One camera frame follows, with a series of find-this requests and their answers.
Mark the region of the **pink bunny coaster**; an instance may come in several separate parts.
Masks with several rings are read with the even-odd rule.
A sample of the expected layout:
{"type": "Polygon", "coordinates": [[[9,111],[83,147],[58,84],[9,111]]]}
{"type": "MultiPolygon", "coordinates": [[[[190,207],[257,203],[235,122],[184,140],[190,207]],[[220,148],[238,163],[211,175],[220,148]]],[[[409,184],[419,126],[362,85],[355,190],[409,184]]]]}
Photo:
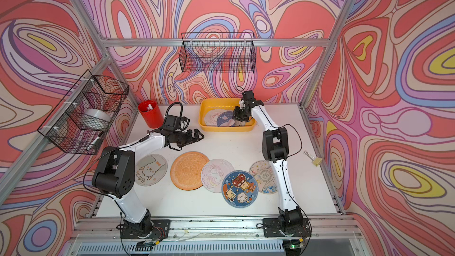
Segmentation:
{"type": "Polygon", "coordinates": [[[241,126],[245,126],[246,125],[246,122],[244,121],[235,121],[235,126],[236,127],[241,127],[241,126]]]}

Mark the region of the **purple space bunny coaster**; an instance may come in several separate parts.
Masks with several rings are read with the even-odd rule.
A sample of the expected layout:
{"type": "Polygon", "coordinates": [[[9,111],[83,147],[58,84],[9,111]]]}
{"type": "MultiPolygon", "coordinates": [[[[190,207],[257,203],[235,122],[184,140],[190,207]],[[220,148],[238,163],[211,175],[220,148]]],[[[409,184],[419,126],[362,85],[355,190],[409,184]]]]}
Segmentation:
{"type": "Polygon", "coordinates": [[[218,127],[237,127],[242,126],[242,122],[235,120],[233,111],[224,111],[217,118],[218,127]]]}

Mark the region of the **pink rainbow horse coaster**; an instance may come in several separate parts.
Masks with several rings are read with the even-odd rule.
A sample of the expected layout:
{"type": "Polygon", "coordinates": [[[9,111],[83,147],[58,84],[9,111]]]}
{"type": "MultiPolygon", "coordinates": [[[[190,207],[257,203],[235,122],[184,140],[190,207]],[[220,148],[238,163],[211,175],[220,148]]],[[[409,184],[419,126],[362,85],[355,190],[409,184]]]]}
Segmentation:
{"type": "Polygon", "coordinates": [[[214,109],[208,111],[204,116],[206,126],[218,126],[218,117],[224,112],[223,109],[214,109]]]}

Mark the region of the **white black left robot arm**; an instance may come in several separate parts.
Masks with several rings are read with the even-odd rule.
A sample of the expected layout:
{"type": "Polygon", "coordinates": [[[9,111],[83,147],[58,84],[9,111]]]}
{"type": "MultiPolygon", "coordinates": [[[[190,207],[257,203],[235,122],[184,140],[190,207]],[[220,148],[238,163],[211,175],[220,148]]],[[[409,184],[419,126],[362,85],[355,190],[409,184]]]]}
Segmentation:
{"type": "Polygon", "coordinates": [[[148,212],[133,189],[136,161],[166,147],[180,151],[205,138],[199,129],[189,129],[189,124],[186,117],[166,116],[160,128],[148,131],[143,138],[120,147],[103,149],[92,177],[92,186],[112,198],[128,222],[139,224],[148,212]]]}

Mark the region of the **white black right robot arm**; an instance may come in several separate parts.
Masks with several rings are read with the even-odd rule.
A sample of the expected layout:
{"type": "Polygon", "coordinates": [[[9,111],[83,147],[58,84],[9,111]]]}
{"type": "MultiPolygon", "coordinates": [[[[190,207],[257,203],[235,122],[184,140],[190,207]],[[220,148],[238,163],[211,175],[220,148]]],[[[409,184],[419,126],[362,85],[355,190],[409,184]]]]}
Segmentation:
{"type": "Polygon", "coordinates": [[[252,91],[244,91],[239,105],[234,108],[233,117],[239,122],[254,119],[263,128],[262,153],[273,169],[280,202],[278,206],[281,226],[302,226],[303,210],[297,204],[291,188],[288,162],[289,138],[287,129],[278,126],[265,109],[261,100],[252,91]]]}

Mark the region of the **yellow plastic storage box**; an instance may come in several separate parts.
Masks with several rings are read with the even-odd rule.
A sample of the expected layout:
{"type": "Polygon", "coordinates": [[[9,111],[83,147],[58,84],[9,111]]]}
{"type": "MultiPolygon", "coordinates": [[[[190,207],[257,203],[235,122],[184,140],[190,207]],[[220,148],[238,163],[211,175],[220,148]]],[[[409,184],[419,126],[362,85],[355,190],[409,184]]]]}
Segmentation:
{"type": "Polygon", "coordinates": [[[223,109],[225,111],[233,111],[234,108],[239,105],[239,98],[208,98],[203,100],[200,107],[199,113],[199,125],[206,132],[249,132],[251,131],[256,121],[251,119],[249,122],[246,122],[245,126],[241,127],[214,127],[206,126],[204,121],[205,114],[214,109],[223,109]]]}

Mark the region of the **orange waffle pattern coaster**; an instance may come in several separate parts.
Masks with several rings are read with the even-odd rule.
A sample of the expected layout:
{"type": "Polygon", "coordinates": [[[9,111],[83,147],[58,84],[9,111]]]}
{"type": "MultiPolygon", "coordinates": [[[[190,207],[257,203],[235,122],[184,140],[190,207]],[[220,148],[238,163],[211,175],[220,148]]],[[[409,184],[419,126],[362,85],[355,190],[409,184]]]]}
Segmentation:
{"type": "Polygon", "coordinates": [[[200,152],[186,152],[177,157],[170,170],[171,181],[180,190],[191,191],[203,186],[201,172],[210,160],[200,152]]]}

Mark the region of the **pink unicorn coaster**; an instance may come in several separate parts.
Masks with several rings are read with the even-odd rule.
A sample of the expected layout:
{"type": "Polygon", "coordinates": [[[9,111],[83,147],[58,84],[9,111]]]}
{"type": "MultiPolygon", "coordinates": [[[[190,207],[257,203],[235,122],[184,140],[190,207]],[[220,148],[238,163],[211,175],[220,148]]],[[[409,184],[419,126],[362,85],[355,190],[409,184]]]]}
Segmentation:
{"type": "Polygon", "coordinates": [[[201,171],[203,187],[212,193],[220,193],[225,177],[234,170],[233,165],[227,160],[210,160],[201,171]]]}

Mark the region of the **red cylindrical cup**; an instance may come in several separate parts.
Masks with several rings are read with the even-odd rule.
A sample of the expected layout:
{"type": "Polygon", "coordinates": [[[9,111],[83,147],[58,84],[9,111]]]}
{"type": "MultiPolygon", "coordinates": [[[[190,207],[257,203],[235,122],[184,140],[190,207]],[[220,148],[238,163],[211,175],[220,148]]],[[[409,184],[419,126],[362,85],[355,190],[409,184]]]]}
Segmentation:
{"type": "Polygon", "coordinates": [[[149,128],[157,129],[162,126],[164,117],[156,101],[143,101],[138,105],[138,110],[149,128]]]}

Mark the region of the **beige cat coaster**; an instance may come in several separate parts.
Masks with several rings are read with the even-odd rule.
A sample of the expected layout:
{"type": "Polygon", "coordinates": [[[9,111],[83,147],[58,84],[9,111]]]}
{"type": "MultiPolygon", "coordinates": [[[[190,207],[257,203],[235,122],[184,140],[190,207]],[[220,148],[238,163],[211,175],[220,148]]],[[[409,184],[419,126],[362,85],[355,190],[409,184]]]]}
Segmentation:
{"type": "Polygon", "coordinates": [[[142,158],[135,166],[135,183],[148,187],[160,182],[167,173],[168,162],[159,154],[151,154],[142,158]]]}

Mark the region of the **beige wave pattern coaster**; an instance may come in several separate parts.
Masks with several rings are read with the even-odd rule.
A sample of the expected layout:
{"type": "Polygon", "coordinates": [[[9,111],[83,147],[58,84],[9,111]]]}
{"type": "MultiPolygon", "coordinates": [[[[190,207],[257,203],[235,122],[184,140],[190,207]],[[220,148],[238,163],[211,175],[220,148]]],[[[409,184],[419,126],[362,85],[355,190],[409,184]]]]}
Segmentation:
{"type": "Polygon", "coordinates": [[[250,167],[249,173],[255,178],[261,193],[274,194],[278,192],[273,166],[268,161],[255,162],[250,167]]]}

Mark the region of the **blue toast cartoon coaster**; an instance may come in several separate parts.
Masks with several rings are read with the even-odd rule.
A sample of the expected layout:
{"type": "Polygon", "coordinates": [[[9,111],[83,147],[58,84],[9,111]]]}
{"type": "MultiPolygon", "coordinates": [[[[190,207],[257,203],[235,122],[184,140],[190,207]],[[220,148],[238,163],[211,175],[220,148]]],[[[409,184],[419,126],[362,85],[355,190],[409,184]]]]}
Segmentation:
{"type": "Polygon", "coordinates": [[[223,180],[222,195],[230,206],[245,208],[258,199],[258,183],[249,172],[232,171],[223,180]]]}

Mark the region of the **small brass padlock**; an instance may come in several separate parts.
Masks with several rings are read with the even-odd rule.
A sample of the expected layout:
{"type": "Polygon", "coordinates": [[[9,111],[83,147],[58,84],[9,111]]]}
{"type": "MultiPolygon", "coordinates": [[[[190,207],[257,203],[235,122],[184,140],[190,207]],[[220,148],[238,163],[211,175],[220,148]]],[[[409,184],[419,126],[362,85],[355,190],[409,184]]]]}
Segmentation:
{"type": "Polygon", "coordinates": [[[312,164],[315,166],[315,167],[318,167],[320,166],[320,164],[322,163],[323,159],[320,158],[320,157],[317,157],[317,156],[313,156],[311,155],[308,151],[304,151],[304,154],[311,159],[312,161],[312,164]]]}

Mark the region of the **silver tape roll in basket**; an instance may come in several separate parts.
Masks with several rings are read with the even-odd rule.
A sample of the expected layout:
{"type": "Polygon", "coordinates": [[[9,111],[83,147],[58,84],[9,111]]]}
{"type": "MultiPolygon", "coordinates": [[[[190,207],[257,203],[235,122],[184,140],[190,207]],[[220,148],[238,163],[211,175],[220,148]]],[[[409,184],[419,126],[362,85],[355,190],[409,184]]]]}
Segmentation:
{"type": "Polygon", "coordinates": [[[85,130],[104,131],[107,129],[111,117],[98,109],[87,109],[82,116],[81,124],[85,130]]]}

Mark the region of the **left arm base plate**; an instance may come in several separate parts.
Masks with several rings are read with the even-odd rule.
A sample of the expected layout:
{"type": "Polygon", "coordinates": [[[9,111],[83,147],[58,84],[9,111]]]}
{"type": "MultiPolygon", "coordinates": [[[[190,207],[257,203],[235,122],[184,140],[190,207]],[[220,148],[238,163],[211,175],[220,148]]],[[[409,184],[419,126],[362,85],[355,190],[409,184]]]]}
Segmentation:
{"type": "Polygon", "coordinates": [[[139,224],[123,221],[120,229],[122,239],[151,239],[163,240],[168,238],[170,219],[145,219],[139,224]]]}

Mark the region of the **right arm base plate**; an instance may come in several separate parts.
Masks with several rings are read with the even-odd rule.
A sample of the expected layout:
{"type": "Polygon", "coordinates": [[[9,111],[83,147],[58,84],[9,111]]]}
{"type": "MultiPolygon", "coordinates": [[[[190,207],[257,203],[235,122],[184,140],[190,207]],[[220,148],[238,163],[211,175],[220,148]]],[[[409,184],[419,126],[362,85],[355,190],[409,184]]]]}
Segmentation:
{"type": "Polygon", "coordinates": [[[307,218],[302,219],[302,223],[291,222],[285,224],[278,218],[262,219],[262,227],[266,238],[278,237],[303,237],[307,238],[311,235],[310,223],[307,218]]]}

